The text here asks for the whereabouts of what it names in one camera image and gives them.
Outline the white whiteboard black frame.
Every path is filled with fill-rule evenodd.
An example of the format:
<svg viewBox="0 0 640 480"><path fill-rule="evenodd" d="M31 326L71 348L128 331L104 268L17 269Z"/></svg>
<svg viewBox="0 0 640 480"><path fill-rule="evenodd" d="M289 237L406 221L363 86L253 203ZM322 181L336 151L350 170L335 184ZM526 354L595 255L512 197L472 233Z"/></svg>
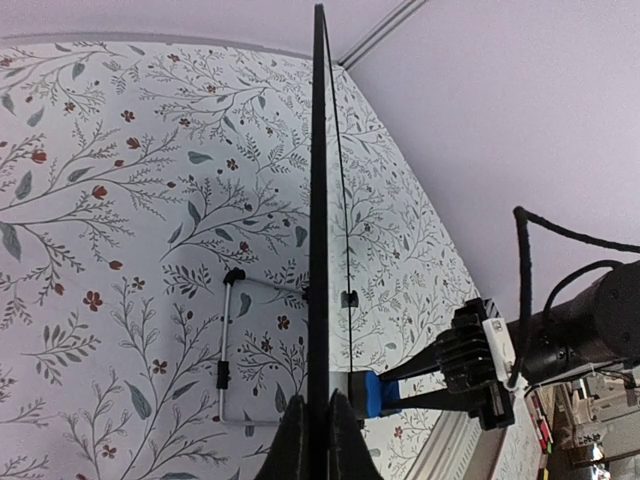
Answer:
<svg viewBox="0 0 640 480"><path fill-rule="evenodd" d="M346 387L338 364L349 309L343 173L336 87L325 7L314 6L308 289L309 477L329 477L330 397Z"/></svg>

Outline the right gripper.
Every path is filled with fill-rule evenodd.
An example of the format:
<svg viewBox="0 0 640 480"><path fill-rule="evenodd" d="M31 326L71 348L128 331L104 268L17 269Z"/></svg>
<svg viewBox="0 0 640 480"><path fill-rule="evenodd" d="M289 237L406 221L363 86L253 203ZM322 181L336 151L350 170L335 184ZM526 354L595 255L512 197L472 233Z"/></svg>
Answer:
<svg viewBox="0 0 640 480"><path fill-rule="evenodd" d="M440 371L446 388L398 398L382 407L383 415L406 409L465 412L484 430L514 424L510 394L498 379L483 322L488 320L485 302L472 299L454 312L451 327L441 332L435 345L379 375L383 382L400 381Z"/></svg>

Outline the blue whiteboard eraser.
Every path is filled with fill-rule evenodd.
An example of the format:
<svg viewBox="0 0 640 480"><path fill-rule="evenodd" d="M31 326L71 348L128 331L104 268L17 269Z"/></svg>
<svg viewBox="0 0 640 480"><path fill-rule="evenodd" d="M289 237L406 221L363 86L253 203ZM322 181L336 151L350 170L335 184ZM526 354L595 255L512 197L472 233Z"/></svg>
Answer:
<svg viewBox="0 0 640 480"><path fill-rule="evenodd" d="M383 418L400 412L398 381L383 381L373 371L348 374L348 398L358 420Z"/></svg>

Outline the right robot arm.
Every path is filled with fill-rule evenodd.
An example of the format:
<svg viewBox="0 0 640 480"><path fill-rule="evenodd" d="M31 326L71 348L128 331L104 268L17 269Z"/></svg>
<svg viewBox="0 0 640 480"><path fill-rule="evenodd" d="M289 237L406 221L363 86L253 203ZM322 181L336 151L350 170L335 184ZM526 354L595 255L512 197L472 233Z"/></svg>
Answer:
<svg viewBox="0 0 640 480"><path fill-rule="evenodd" d="M587 364L639 358L639 265L590 263L560 280L541 311L532 310L528 227L599 248L636 253L622 244L571 231L522 207L513 211L519 251L519 315L492 318L479 298L457 309L449 329L421 352L364 380L363 417L405 409L462 411L483 430L513 424L519 390L562 377Z"/></svg>

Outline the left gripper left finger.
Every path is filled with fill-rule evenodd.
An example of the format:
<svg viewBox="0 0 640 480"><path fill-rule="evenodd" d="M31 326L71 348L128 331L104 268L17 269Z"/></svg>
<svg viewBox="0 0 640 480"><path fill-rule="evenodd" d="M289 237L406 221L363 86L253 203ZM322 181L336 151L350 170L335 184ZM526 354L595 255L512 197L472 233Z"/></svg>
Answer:
<svg viewBox="0 0 640 480"><path fill-rule="evenodd" d="M308 407L304 397L288 402L267 457L256 480L308 478Z"/></svg>

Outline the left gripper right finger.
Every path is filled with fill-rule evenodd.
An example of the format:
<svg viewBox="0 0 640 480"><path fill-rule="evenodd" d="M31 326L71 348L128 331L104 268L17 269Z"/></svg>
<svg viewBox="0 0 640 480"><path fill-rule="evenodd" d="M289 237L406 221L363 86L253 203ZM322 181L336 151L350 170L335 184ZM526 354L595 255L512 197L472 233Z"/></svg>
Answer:
<svg viewBox="0 0 640 480"><path fill-rule="evenodd" d="M382 480L346 395L335 390L329 408L329 478Z"/></svg>

